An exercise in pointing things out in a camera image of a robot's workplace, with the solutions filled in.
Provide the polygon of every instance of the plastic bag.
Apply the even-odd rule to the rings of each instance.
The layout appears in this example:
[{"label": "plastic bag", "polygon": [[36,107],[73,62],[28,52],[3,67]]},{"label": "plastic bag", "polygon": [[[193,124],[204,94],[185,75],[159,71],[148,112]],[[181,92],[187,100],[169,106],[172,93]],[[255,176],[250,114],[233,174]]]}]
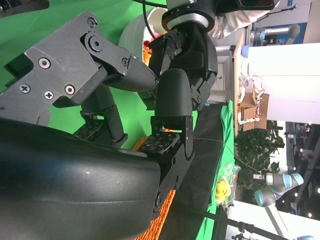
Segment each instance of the plastic bag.
[{"label": "plastic bag", "polygon": [[236,199],[237,176],[240,169],[240,166],[231,162],[220,167],[215,191],[215,202],[218,206],[227,208]]}]

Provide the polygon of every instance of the collaborative robot arm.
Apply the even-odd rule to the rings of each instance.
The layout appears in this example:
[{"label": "collaborative robot arm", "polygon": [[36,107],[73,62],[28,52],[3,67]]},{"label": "collaborative robot arm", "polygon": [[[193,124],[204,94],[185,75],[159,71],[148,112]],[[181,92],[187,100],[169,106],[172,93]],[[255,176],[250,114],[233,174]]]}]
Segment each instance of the collaborative robot arm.
[{"label": "collaborative robot arm", "polygon": [[[135,237],[159,215],[192,163],[186,72],[175,68],[156,76],[103,38],[98,23],[84,12],[6,66],[15,80],[0,95],[0,192],[1,201],[10,200],[0,221],[14,224],[2,225],[1,239],[27,231],[39,239]],[[109,87],[157,88],[152,133],[138,151],[118,148],[127,135]],[[45,127],[50,105],[81,106],[85,124],[73,135]],[[22,216],[37,229],[21,227]],[[73,218],[76,227],[70,227]]]},{"label": "collaborative robot arm", "polygon": [[[253,179],[256,181],[262,181],[267,183],[267,186],[261,190],[257,190],[254,193],[257,204],[264,207],[268,214],[277,234],[283,236],[289,240],[293,238],[281,218],[278,209],[276,207],[276,200],[281,198],[283,194],[290,191],[291,189],[300,186],[304,183],[304,179],[299,173],[293,174],[277,174],[277,173],[266,173],[266,174],[253,174]],[[298,240],[314,240],[311,236],[301,236]]]}]

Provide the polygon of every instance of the white wall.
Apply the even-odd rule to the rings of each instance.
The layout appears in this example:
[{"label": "white wall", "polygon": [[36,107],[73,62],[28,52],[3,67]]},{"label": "white wall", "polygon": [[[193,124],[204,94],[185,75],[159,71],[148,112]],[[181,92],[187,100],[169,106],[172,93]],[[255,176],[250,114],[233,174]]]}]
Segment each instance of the white wall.
[{"label": "white wall", "polygon": [[319,56],[320,43],[249,48],[249,73],[270,94],[268,120],[320,124]]},{"label": "white wall", "polygon": [[[234,206],[229,208],[229,219],[253,224],[257,228],[277,234],[263,207],[240,201],[234,201],[233,204]],[[317,240],[320,239],[320,221],[285,212],[279,213],[292,237],[297,238],[301,236],[313,236]],[[240,232],[237,228],[228,226],[226,229],[225,239],[232,240],[232,236],[238,235],[239,233]],[[250,234],[248,232],[244,236],[259,240],[269,240],[268,238],[261,237],[260,235],[256,234]]]},{"label": "white wall", "polygon": [[[296,9],[272,14],[264,20],[258,22],[258,27],[279,26],[287,24],[299,24],[308,22],[311,0],[293,0],[293,5],[297,4]],[[280,0],[279,6],[272,12],[288,9],[288,0]]]}]

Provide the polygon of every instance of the green plant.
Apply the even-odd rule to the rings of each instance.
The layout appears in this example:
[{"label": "green plant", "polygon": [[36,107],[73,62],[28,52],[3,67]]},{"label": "green plant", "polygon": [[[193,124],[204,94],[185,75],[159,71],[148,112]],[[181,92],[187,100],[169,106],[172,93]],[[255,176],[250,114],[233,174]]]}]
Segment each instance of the green plant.
[{"label": "green plant", "polygon": [[[252,129],[239,132],[235,139],[235,146],[239,158],[247,165],[262,173],[278,173],[279,163],[270,164],[270,155],[285,146],[279,136],[279,127],[276,121],[267,121],[267,129]],[[256,191],[265,187],[264,183],[253,181],[250,176],[256,173],[250,167],[236,159],[241,167],[238,174],[237,185],[245,190]]]}]

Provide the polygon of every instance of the person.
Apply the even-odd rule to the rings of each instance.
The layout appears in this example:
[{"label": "person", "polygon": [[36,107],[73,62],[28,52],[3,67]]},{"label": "person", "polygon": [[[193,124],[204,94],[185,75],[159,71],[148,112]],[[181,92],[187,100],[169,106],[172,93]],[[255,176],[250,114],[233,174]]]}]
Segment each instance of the person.
[{"label": "person", "polygon": [[[276,8],[280,0],[274,0]],[[208,33],[211,37],[223,39],[232,32],[254,23],[269,11],[239,10],[215,16],[213,29]]]}]

